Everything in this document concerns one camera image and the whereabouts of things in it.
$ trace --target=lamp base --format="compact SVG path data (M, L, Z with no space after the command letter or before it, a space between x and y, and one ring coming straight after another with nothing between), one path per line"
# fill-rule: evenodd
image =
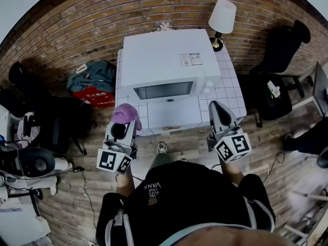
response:
M219 52L223 48L223 42L220 40L221 35L222 35L221 33L216 32L215 37L210 37L210 41L214 52Z

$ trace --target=table lamp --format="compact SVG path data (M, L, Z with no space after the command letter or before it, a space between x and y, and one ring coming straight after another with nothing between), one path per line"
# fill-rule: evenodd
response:
M236 6L228 0L218 0L216 2L209 20L210 27L216 31L215 37L210 38L215 52L221 51L223 48L221 35L229 34L234 29L236 9Z

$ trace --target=red box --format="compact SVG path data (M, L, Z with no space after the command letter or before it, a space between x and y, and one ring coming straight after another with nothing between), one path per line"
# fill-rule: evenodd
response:
M97 90L94 86L87 86L82 91L72 92L73 96L81 99L92 107L107 108L115 106L115 94Z

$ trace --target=white lampshade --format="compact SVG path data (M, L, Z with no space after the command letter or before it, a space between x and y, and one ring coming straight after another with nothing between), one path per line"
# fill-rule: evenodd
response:
M234 29L236 6L228 0L218 0L211 14L209 25L223 34L229 34Z

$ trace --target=brick wall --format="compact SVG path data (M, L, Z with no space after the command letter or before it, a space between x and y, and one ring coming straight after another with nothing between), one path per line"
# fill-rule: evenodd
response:
M224 35L237 73L247 73L263 57L268 30L296 19L311 31L288 72L302 74L328 52L328 25L305 0L231 0L237 6L234 31ZM1 84L17 60L36 73L53 93L65 90L72 71L91 60L116 62L125 36L156 30L161 22L175 29L208 26L216 0L41 0L0 45Z

